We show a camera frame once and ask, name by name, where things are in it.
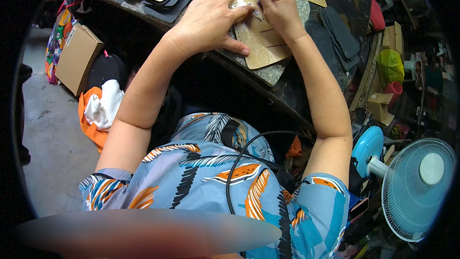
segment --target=white cloth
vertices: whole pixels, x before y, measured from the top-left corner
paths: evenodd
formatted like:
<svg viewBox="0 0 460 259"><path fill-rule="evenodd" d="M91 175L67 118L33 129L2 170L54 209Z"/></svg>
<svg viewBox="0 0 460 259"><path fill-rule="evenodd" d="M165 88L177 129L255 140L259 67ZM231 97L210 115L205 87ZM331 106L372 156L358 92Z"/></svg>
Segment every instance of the white cloth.
<svg viewBox="0 0 460 259"><path fill-rule="evenodd" d="M102 98L91 95L85 109L85 117L89 125L96 124L97 130L109 131L120 107L125 93L115 79L102 85Z"/></svg>

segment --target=hand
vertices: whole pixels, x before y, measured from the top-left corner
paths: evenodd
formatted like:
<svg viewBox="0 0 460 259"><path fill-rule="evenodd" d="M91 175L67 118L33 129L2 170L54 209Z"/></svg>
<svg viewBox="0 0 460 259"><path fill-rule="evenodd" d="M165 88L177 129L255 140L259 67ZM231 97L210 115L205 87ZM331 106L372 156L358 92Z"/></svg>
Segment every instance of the hand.
<svg viewBox="0 0 460 259"><path fill-rule="evenodd" d="M264 16L289 44L307 34L297 11L295 0L259 0Z"/></svg>
<svg viewBox="0 0 460 259"><path fill-rule="evenodd" d="M229 9L233 0L193 0L179 23L165 34L189 57L199 52L225 48L249 55L249 47L228 35L230 27L254 11L251 5Z"/></svg>

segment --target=woman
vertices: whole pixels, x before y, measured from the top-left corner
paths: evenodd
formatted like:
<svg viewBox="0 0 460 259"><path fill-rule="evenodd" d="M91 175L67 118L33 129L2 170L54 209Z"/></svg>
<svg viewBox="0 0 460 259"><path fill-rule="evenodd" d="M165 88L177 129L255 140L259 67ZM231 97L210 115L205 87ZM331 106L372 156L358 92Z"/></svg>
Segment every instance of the woman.
<svg viewBox="0 0 460 259"><path fill-rule="evenodd" d="M221 113L190 114L179 121L169 144L144 155L169 80L184 60L217 48L250 53L227 32L253 7L230 10L232 1L193 0L181 21L153 49L123 98L96 173L80 184L84 210L180 208L229 213L227 172L239 153L235 149L258 134L250 125ZM295 0L260 3L301 70L317 139L302 184L293 195L282 190L263 162L249 156L238 162L230 179L236 214L266 220L282 230L278 241L246 251L246 257L328 258L340 244L348 213L352 147L348 108L302 25ZM238 126L232 138L235 149L224 146L220 137L230 120ZM247 150L273 161L263 137Z"/></svg>

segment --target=yellow plastic bag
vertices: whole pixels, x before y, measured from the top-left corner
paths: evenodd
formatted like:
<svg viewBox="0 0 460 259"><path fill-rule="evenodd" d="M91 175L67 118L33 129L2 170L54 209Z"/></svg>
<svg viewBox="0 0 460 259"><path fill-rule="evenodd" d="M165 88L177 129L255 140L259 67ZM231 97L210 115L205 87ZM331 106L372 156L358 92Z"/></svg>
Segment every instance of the yellow plastic bag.
<svg viewBox="0 0 460 259"><path fill-rule="evenodd" d="M404 66L399 52L385 49L377 56L377 67L379 69L380 84L385 89L388 83L404 81Z"/></svg>

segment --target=workbench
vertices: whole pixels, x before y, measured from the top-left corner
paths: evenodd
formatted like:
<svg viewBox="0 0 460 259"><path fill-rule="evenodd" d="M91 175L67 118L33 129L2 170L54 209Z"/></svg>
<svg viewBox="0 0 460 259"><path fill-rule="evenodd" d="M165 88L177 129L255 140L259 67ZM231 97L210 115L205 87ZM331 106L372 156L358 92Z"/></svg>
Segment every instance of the workbench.
<svg viewBox="0 0 460 259"><path fill-rule="evenodd" d="M162 33L167 32L177 24L185 12L185 10L183 10L175 22L166 23L146 14L141 0L102 1L146 20ZM319 20L319 12L323 7L310 3L308 0L296 0L296 2L303 23L308 19ZM364 66L368 59L366 32L368 28L371 0L326 0L326 2L337 10L342 20L349 27L352 35L359 42L361 46L361 60L359 64ZM229 31L229 34L233 38L235 37L233 28ZM302 127L312 134L315 133L311 122L302 76L292 57L281 60L270 66L250 70L247 68L245 59L242 55L228 50L213 50L207 52L207 56L227 68L262 96L273 101L274 104L296 119ZM349 72L345 72L341 68L339 69L339 84L343 92L349 88L356 68L355 66Z"/></svg>

